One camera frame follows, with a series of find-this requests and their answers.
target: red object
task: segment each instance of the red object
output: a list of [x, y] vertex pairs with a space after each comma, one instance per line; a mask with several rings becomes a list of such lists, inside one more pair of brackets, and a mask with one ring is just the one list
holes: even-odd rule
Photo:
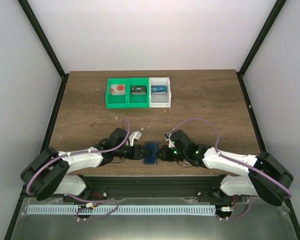
[[102, 199], [101, 195], [99, 193], [97, 193], [97, 192], [91, 193], [91, 196], [98, 196], [99, 201]]
[[232, 196], [232, 198], [233, 198], [232, 206], [235, 207], [235, 204], [236, 204], [236, 197], [235, 197], [235, 196]]
[[122, 91], [124, 91], [126, 89], [126, 86], [125, 85], [118, 85], [118, 86], [116, 86], [116, 90], [117, 91], [119, 91], [119, 92], [122, 92]]

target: white backdrop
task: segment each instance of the white backdrop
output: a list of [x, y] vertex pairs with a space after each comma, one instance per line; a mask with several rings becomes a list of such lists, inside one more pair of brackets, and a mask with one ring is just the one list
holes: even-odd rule
[[275, 0], [29, 0], [66, 72], [236, 69]]
[[0, 240], [39, 154], [61, 78], [16, 0], [0, 0]]
[[244, 81], [267, 150], [294, 175], [300, 224], [300, 0], [286, 2]]

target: black object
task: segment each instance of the black object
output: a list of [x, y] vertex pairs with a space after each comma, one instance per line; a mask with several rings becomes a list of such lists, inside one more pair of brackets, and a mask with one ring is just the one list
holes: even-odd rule
[[[97, 145], [94, 145], [94, 147], [99, 150], [113, 149], [124, 141], [126, 135], [126, 130], [122, 128], [116, 128], [111, 133], [109, 138], [103, 139]], [[142, 145], [134, 144], [133, 146], [129, 146], [123, 144], [114, 151], [102, 153], [103, 160], [100, 166], [111, 163], [114, 157], [129, 160], [141, 160], [149, 155], [151, 155], [151, 151]]]
[[260, 131], [257, 119], [256, 119], [254, 108], [251, 105], [251, 101], [250, 101], [250, 98], [249, 98], [249, 95], [248, 95], [248, 92], [247, 92], [245, 82], [243, 80], [243, 77], [240, 76], [240, 74], [238, 72], [236, 73], [236, 75], [237, 75], [238, 80], [239, 80], [239, 84], [240, 84], [240, 87], [241, 87], [243, 98], [244, 98], [246, 107], [248, 109], [248, 113], [249, 113], [249, 116], [250, 116], [250, 119], [251, 119], [252, 127], [253, 127], [253, 130], [254, 130], [256, 140], [258, 142], [259, 149], [260, 149], [261, 152], [266, 152], [267, 151], [266, 145], [265, 145], [265, 142], [262, 138], [261, 131]]
[[[28, 185], [34, 174], [51, 158], [58, 156], [58, 152], [53, 148], [49, 147], [42, 151], [35, 160], [30, 163], [21, 173], [20, 177], [25, 185]], [[47, 199], [50, 197], [58, 188], [62, 179], [66, 175], [69, 164], [67, 161], [56, 161], [50, 168], [42, 171], [39, 176], [34, 180], [30, 187], [30, 191], [38, 201]]]
[[52, 49], [43, 29], [40, 26], [40, 23], [37, 20], [36, 15], [31, 9], [31, 6], [27, 0], [18, 0], [22, 10], [24, 11], [26, 17], [28, 18], [30, 24], [32, 25], [36, 35], [38, 36], [40, 42], [42, 43], [46, 53], [50, 57], [55, 69], [59, 73], [60, 77], [63, 79], [66, 76], [65, 71], [63, 70], [54, 50]]
[[67, 73], [65, 75], [65, 77], [61, 80], [61, 84], [60, 84], [60, 87], [59, 87], [59, 90], [58, 90], [58, 93], [57, 93], [57, 96], [56, 96], [56, 99], [55, 99], [55, 102], [54, 102], [54, 105], [53, 105], [52, 113], [51, 113], [51, 116], [50, 116], [48, 127], [47, 127], [45, 135], [44, 135], [44, 139], [43, 139], [43, 143], [42, 143], [40, 152], [42, 152], [47, 147], [49, 147], [50, 139], [51, 139], [54, 127], [55, 127], [55, 123], [56, 123], [56, 120], [57, 120], [59, 108], [60, 108], [60, 105], [61, 105], [61, 100], [64, 96], [64, 92], [65, 92], [65, 89], [66, 89], [68, 78], [69, 78], [69, 73]]
[[170, 135], [170, 140], [175, 147], [169, 148], [168, 145], [163, 145], [156, 153], [157, 158], [165, 162], [186, 160], [194, 167], [207, 168], [202, 159], [205, 158], [205, 153], [211, 146], [195, 144], [182, 130], [173, 132]]
[[287, 212], [289, 213], [289, 217], [291, 219], [295, 235], [296, 235], [297, 239], [300, 240], [300, 225], [299, 225], [294, 207], [292, 206], [292, 203], [289, 198], [285, 199], [284, 203], [287, 206], [287, 208], [289, 209], [289, 211], [287, 211]]
[[254, 57], [256, 56], [259, 48], [261, 47], [262, 43], [264, 42], [268, 32], [270, 31], [272, 25], [276, 21], [279, 13], [281, 12], [281, 9], [284, 7], [287, 0], [277, 0], [269, 13], [268, 18], [266, 19], [259, 35], [256, 37], [256, 40], [254, 44], [252, 45], [252, 48], [248, 55], [246, 56], [246, 59], [243, 62], [242, 67], [240, 68], [239, 75], [240, 77], [243, 77], [248, 70], [250, 64], [252, 63]]
[[[86, 176], [91, 184], [91, 193], [107, 190], [107, 199], [125, 198], [185, 198], [199, 203], [230, 205], [232, 196], [215, 196], [219, 176]], [[242, 202], [237, 196], [236, 202]]]
[[[292, 174], [267, 152], [261, 152], [257, 156], [254, 167], [263, 171], [287, 189], [289, 189], [294, 180]], [[274, 206], [282, 205], [287, 196], [284, 190], [255, 171], [250, 171], [248, 176], [261, 199]]]
[[159, 144], [157, 142], [146, 142], [145, 143], [145, 148], [148, 149], [151, 152], [151, 154], [143, 159], [144, 164], [151, 164], [151, 165], [157, 164], [156, 153], [158, 151], [158, 147], [159, 147]]
[[147, 87], [145, 85], [131, 86], [132, 95], [145, 95], [147, 94]]

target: black metal frame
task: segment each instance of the black metal frame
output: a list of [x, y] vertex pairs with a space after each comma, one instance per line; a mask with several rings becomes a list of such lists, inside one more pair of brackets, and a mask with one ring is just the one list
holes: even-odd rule
[[[41, 41], [44, 49], [46, 50], [47, 54], [49, 55], [52, 63], [54, 64], [56, 70], [58, 71], [62, 81], [59, 87], [59, 91], [58, 91], [58, 95], [56, 97], [56, 101], [54, 103], [54, 107], [52, 110], [52, 114], [50, 117], [50, 121], [46, 130], [46, 134], [44, 136], [44, 140], [42, 143], [42, 148], [41, 151], [45, 148], [47, 148], [49, 146], [50, 143], [50, 139], [52, 136], [52, 132], [55, 126], [55, 122], [57, 119], [57, 115], [59, 112], [59, 107], [61, 104], [61, 100], [66, 88], [66, 84], [68, 81], [68, 77], [69, 74], [65, 74], [59, 60], [57, 59], [56, 54], [54, 53], [43, 29], [41, 28], [34, 12], [31, 9], [30, 4], [28, 3], [27, 0], [18, 0], [20, 6], [22, 7], [25, 15], [27, 16], [29, 22], [31, 23], [34, 31], [36, 32], [37, 36], [39, 37], [39, 40]], [[266, 151], [266, 145], [263, 141], [259, 126], [258, 126], [258, 122], [252, 107], [252, 104], [250, 102], [249, 99], [249, 95], [243, 80], [243, 76], [246, 73], [248, 67], [250, 66], [251, 62], [253, 61], [255, 55], [257, 54], [260, 46], [262, 45], [264, 39], [266, 38], [268, 32], [270, 31], [273, 23], [275, 22], [277, 16], [279, 15], [281, 9], [283, 8], [284, 4], [286, 3], [286, 0], [277, 0], [276, 3], [274, 4], [272, 11], [270, 12], [268, 18], [266, 19], [259, 35], [257, 36], [248, 56], [246, 57], [241, 69], [239, 72], [237, 72], [237, 77], [238, 77], [238, 81], [240, 83], [241, 86], [241, 90], [242, 90], [242, 94], [250, 115], [250, 119], [252, 122], [252, 126], [254, 129], [254, 133], [259, 145], [259, 148], [261, 151]], [[116, 177], [93, 177], [93, 179], [97, 179], [99, 182], [103, 182], [103, 184], [105, 185], [107, 182], [109, 185], [115, 186], [117, 181]], [[209, 181], [211, 181], [213, 179], [213, 177], [209, 177], [209, 176], [205, 176], [205, 177], [191, 177], [191, 176], [184, 176], [182, 177], [182, 179], [179, 179], [177, 177], [155, 177], [155, 178], [147, 178], [147, 177], [121, 177], [120, 178], [120, 183], [121, 184], [126, 184], [126, 186], [128, 186], [129, 188], [133, 187], [133, 186], [139, 186], [140, 183], [138, 183], [139, 181], [147, 181], [147, 183], [150, 182], [151, 185], [151, 189], [153, 191], [153, 189], [158, 189], [158, 192], [160, 192], [160, 190], [163, 189], [163, 187], [169, 186], [172, 187], [171, 190], [169, 191], [168, 194], [172, 195], [172, 196], [178, 196], [178, 193], [180, 192], [181, 189], [183, 189], [183, 193], [185, 195], [191, 195], [191, 193], [193, 193], [194, 190], [194, 186], [198, 186], [198, 185], [202, 185], [202, 184], [208, 184]], [[25, 191], [25, 187], [22, 188], [21, 194], [20, 194], [20, 198], [16, 204], [16, 208], [14, 211], [14, 214], [12, 216], [10, 225], [8, 227], [7, 233], [5, 235], [5, 239], [11, 239], [16, 222], [17, 222], [17, 218], [20, 212], [20, 208], [22, 205], [22, 201], [23, 199], [27, 196], [26, 191]], [[135, 189], [135, 196], [138, 195], [144, 195], [144, 191], [138, 191], [137, 188]], [[290, 208], [290, 219], [292, 221], [295, 233], [297, 238], [300, 240], [300, 226], [297, 220], [297, 217], [295, 215], [294, 209], [292, 207], [291, 201], [290, 200], [286, 200], [285, 204]]]

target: blue object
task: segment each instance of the blue object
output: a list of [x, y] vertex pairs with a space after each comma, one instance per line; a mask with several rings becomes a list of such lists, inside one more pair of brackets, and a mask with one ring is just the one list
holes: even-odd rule
[[156, 152], [158, 151], [159, 144], [157, 142], [146, 142], [145, 147], [151, 151], [151, 155], [147, 156], [145, 159], [143, 159], [144, 164], [151, 164], [156, 165], [157, 164], [157, 157]]
[[168, 88], [166, 85], [153, 85], [151, 86], [151, 93], [152, 94], [166, 94]]

